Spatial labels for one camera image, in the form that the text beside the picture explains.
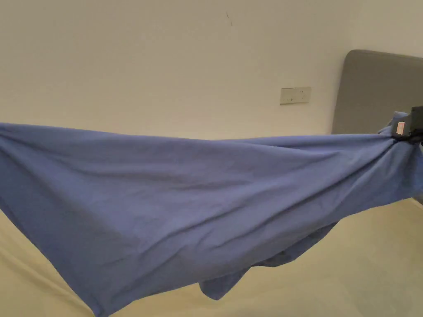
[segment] switch plate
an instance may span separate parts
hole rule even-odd
[[[282,88],[280,104],[305,104],[310,98],[311,87]]]

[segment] label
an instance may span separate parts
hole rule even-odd
[[[405,126],[405,122],[398,122],[397,134],[399,134],[399,135],[404,134],[404,126]]]

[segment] electrical socket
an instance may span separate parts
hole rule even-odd
[[[282,88],[280,104],[305,104],[310,102],[311,87]]]

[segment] upholstered headboard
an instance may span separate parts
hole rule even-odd
[[[353,50],[345,58],[332,133],[374,133],[394,111],[423,106],[423,58]]]

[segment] beige bed sheet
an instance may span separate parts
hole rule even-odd
[[[222,300],[197,285],[134,302],[113,317],[417,317],[423,312],[423,210],[412,200],[341,221],[297,261],[252,269]],[[92,313],[0,213],[2,317]]]

